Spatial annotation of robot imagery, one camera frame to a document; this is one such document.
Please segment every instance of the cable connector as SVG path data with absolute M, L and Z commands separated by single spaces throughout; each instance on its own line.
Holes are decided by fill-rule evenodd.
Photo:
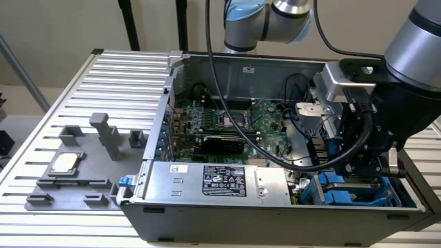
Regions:
M 361 87 L 344 88 L 345 97 L 348 99 L 350 111 L 360 116 L 364 112 L 373 113 L 370 96 L 366 90 Z

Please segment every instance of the wire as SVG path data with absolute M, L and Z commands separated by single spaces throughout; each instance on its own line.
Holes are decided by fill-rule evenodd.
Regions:
M 213 51 L 212 51 L 212 38 L 210 38 L 210 26 L 209 26 L 209 0 L 205 0 L 205 42 L 206 42 L 206 51 L 208 51 L 208 60 L 209 60 L 209 64 L 210 64 L 210 69 L 212 69 L 212 73 L 213 73 L 213 80 L 214 80 L 214 85 L 216 85 L 216 91 L 218 93 L 218 99 L 220 102 L 222 104 L 222 107 L 225 109 L 225 113 L 228 115 L 228 118 L 230 119 L 230 122 L 233 124 L 233 126 L 236 127 L 236 130 L 238 132 L 238 134 L 241 135 L 241 137 L 244 138 L 244 140 L 248 142 L 248 144 L 256 149 L 256 151 L 258 151 L 264 157 L 272 161 L 273 163 L 276 163 L 280 167 L 289 169 L 289 170 L 294 170 L 298 172 L 316 172 L 318 170 L 322 169 L 328 169 L 330 167 L 334 166 L 340 166 L 345 163 L 345 161 L 352 158 L 353 156 L 356 156 L 357 152 L 360 151 L 360 149 L 364 147 L 364 145 L 368 142 L 370 133 L 372 133 L 372 129 L 373 129 L 373 120 L 372 120 L 372 113 L 365 112 L 361 116 L 365 125 L 364 125 L 364 130 L 358 136 L 357 141 L 354 142 L 353 146 L 348 148 L 348 150 L 345 150 L 342 152 L 342 154 L 340 154 L 337 157 L 333 158 L 333 160 L 328 161 L 324 164 L 320 165 L 312 165 L 312 166 L 297 166 L 297 165 L 292 165 L 284 161 L 281 161 L 277 157 L 274 157 L 272 154 L 269 154 L 245 135 L 244 131 L 240 129 L 240 126 L 234 120 L 234 118 L 230 115 L 230 111 L 229 108 L 225 104 L 225 99 L 224 99 L 224 95 L 221 92 L 221 88 L 218 86 L 218 78 L 217 78 L 217 73 L 216 73 L 216 68 L 214 68 L 214 62 L 213 62 Z
M 293 126 L 294 126 L 297 132 L 302 135 L 302 137 L 305 137 L 306 140 L 309 140 L 309 136 L 304 133 L 304 131 L 302 131 L 302 130 L 300 129 L 300 127 L 297 126 L 296 121 L 294 121 L 294 119 L 293 119 L 293 117 L 292 117 L 292 115 L 290 115 L 290 112 L 289 112 L 288 114 L 289 114 L 289 120 L 290 120 L 290 123 L 293 124 Z
M 264 114 L 258 115 L 257 118 L 249 123 L 249 125 L 253 125 L 256 123 L 256 121 L 258 121 L 258 119 L 264 116 Z
M 298 160 L 302 160 L 302 159 L 310 158 L 310 156 L 304 156 L 304 157 L 301 157 L 300 159 L 288 159 L 288 158 L 285 157 L 285 151 L 288 150 L 289 147 L 290 147 L 290 145 L 286 146 L 286 147 L 284 148 L 282 152 L 281 152 L 281 157 L 282 157 L 282 159 L 288 160 L 289 162 L 294 162 L 294 161 L 298 161 Z
M 177 112 L 176 112 L 176 109 L 172 107 L 172 105 L 168 103 L 168 106 L 170 107 L 170 109 L 172 109 L 172 111 L 173 111 L 173 114 L 176 115 L 176 119 L 177 119 L 177 128 L 178 128 L 178 125 L 180 125 L 180 123 L 181 123 L 181 120 L 178 119 L 178 115 L 177 115 Z
M 306 79 L 306 82 L 309 82 L 309 78 L 304 75 L 304 74 L 301 74 L 301 73 L 293 73 L 293 74 L 290 74 L 288 77 L 286 77 L 286 79 L 285 79 L 285 82 L 284 82 L 284 104 L 286 104 L 286 85 L 288 85 L 288 81 L 289 81 L 289 79 L 293 77 L 293 76 L 296 76 L 296 75 L 300 75 L 300 76 L 302 76 L 305 79 Z
M 320 126 L 322 126 L 325 124 L 325 121 L 336 115 L 341 115 L 341 113 L 336 113 L 336 114 L 329 115 L 321 122 L 318 122 L 317 127 L 314 128 L 314 131 L 312 132 L 314 135 L 317 135 L 316 133 L 320 129 Z
M 252 104 L 252 105 L 249 106 L 249 108 L 248 108 L 246 110 L 250 110 L 252 108 L 254 108 L 254 107 L 260 104 L 261 101 L 262 101 L 262 100 L 260 99 L 254 104 Z
M 193 99 L 193 91 L 194 91 L 194 88 L 196 88 L 198 85 L 202 85 L 202 86 L 204 86 L 204 89 L 206 88 L 206 85 L 205 85 L 205 83 L 204 83 L 202 81 L 196 82 L 196 83 L 192 85 L 192 87 L 190 87 L 190 93 L 189 93 L 189 99 L 190 99 L 190 100 L 194 100 L 194 99 Z
M 366 57 L 366 58 L 378 58 L 378 59 L 384 59 L 384 56 L 380 54 L 372 54 L 372 53 L 358 53 L 358 52 L 349 52 L 349 51 L 344 51 L 340 50 L 337 48 L 334 48 L 329 42 L 329 40 L 326 39 L 324 30 L 322 30 L 322 26 L 320 24 L 320 19 L 318 19 L 318 4 L 317 4 L 317 0 L 313 1 L 314 3 L 314 20 L 316 20 L 316 25 L 317 25 L 317 30 L 318 30 L 318 34 L 320 37 L 324 40 L 324 43 L 326 45 L 326 47 L 336 53 L 340 53 L 342 55 L 349 55 L 349 56 L 357 56 L 357 57 Z

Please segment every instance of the slotted aluminum surface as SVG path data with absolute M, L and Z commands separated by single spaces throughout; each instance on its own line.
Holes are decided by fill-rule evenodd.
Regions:
M 168 56 L 168 53 L 117 51 L 90 55 L 0 174 L 0 246 L 157 247 L 137 237 L 120 211 L 30 212 L 24 209 L 24 203 L 60 146 L 57 135 L 61 126 L 80 125 L 84 132 L 94 132 L 88 118 L 93 112 L 106 112 L 109 124 L 118 127 L 120 133 L 128 133 L 133 128 L 149 132 L 156 99 L 169 74 Z M 441 198 L 438 122 L 409 139 L 406 151 Z M 178 246 L 194 247 L 190 244 L 173 244 L 173 247 Z M 418 233 L 398 232 L 372 247 L 441 247 L 441 224 Z

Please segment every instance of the motherboard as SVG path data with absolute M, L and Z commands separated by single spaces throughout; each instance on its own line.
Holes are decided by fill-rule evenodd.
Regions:
M 178 100 L 174 118 L 174 161 L 269 166 L 241 138 L 225 110 L 210 101 Z M 276 157 L 289 146 L 284 108 L 269 100 L 230 104 L 230 115 L 246 136 Z

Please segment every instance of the white wall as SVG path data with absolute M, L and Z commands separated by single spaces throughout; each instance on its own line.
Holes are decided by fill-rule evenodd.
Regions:
M 320 20 L 332 44 L 384 53 L 417 0 L 320 0 Z M 205 51 L 204 0 L 188 0 L 189 50 Z M 224 0 L 212 0 L 212 42 L 224 43 Z M 174 0 L 132 0 L 144 51 L 177 50 Z M 0 32 L 40 86 L 65 87 L 93 48 L 128 50 L 117 0 L 0 0 Z M 341 58 L 312 27 L 294 44 L 261 42 L 265 55 Z M 0 84 L 20 85 L 0 56 Z

